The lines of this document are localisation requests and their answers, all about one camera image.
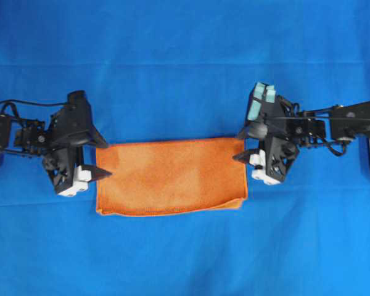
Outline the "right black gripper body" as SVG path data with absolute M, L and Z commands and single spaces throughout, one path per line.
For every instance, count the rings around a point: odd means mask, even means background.
M 257 149 L 263 149 L 266 154 L 266 166 L 253 166 L 252 178 L 263 181 L 267 185 L 281 184 L 299 150 L 291 137 L 293 131 L 289 128 L 289 120 L 294 115 L 295 106 L 280 95 L 273 109 L 262 113 L 255 121 L 268 127 L 268 134 L 259 140 Z

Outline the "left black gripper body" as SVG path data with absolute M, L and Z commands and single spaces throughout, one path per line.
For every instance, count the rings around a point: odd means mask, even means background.
M 58 195 L 73 197 L 89 187 L 89 183 L 74 183 L 75 168 L 85 165 L 83 146 L 72 146 L 68 142 L 70 133 L 89 126 L 94 126 L 92 112 L 83 115 L 70 111 L 66 104 L 51 116 L 43 154 L 43 167 Z

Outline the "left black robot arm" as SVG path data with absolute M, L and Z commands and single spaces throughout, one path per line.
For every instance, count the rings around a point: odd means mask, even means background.
M 49 124 L 22 118 L 15 100 L 2 103 L 0 111 L 0 155 L 41 157 L 57 195 L 73 197 L 89 184 L 112 175 L 84 161 L 84 146 L 106 149 L 108 143 L 93 124 L 91 106 L 82 93 L 68 96 Z

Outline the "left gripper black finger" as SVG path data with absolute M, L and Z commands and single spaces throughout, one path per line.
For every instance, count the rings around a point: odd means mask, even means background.
M 79 165 L 75 168 L 74 183 L 84 184 L 95 182 L 112 176 L 112 173 L 94 165 Z
M 79 129 L 75 132 L 70 133 L 68 136 L 68 142 L 72 146 L 94 146 L 100 149 L 106 149 L 109 147 L 107 141 L 98 132 L 98 130 L 92 126 L 86 129 Z

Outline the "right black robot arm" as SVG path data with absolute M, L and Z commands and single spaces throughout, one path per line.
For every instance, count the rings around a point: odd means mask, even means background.
M 368 140 L 370 165 L 370 101 L 301 111 L 282 96 L 269 101 L 251 96 L 237 138 L 256 139 L 258 147 L 234 155 L 233 160 L 253 166 L 254 179 L 276 185 L 285 181 L 300 148 L 326 147 L 341 157 L 359 135 Z

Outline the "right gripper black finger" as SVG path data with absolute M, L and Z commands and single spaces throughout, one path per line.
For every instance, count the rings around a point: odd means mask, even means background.
M 268 127 L 264 123 L 250 122 L 237 134 L 237 139 L 264 139 L 268 134 Z
M 249 164 L 254 167 L 266 166 L 266 154 L 263 149 L 248 149 L 232 157 L 233 160 Z

